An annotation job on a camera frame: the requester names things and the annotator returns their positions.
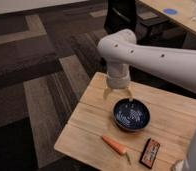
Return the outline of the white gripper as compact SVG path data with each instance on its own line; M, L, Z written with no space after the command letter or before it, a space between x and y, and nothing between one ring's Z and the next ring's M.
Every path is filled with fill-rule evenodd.
M106 78L107 87L104 89L103 98L107 99L108 95L112 92L112 89L124 89L130 84L130 77L111 77ZM126 92L129 95L129 101L133 101L133 95L129 87L126 88Z

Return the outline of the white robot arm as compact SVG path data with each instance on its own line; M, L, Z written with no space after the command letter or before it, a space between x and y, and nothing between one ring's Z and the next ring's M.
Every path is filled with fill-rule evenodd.
M111 89L130 84L129 66L133 66L196 94L196 50L138 45L129 29L103 37L97 48L107 61L106 82ZM196 171L196 131L186 157L172 171Z

